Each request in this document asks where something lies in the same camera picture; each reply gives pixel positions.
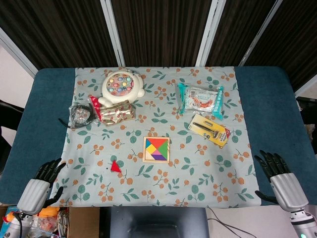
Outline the left black grey robot hand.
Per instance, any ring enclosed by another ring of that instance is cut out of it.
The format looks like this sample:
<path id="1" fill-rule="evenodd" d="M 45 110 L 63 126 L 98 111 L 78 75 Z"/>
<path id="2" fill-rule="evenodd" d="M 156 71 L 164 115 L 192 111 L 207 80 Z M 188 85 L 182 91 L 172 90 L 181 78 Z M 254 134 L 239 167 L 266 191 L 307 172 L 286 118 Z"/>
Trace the left black grey robot hand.
<path id="1" fill-rule="evenodd" d="M 27 183 L 19 201 L 17 208 L 23 214 L 36 215 L 43 208 L 56 203 L 64 190 L 60 186 L 54 197 L 48 198 L 59 172 L 66 166 L 61 162 L 61 158 L 46 162 L 40 166 L 35 176 Z"/>

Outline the right black grey robot hand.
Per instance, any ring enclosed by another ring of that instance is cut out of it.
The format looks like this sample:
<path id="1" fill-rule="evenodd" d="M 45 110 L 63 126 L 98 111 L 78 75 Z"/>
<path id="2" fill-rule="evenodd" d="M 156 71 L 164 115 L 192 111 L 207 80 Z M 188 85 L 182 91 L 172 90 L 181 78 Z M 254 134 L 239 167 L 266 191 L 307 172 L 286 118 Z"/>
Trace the right black grey robot hand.
<path id="1" fill-rule="evenodd" d="M 260 164 L 274 196 L 267 196 L 255 191 L 255 194 L 264 201 L 279 205 L 287 212 L 303 210 L 308 205 L 308 199 L 297 179 L 290 171 L 285 160 L 278 154 L 260 150 L 261 156 L 255 156 Z"/>

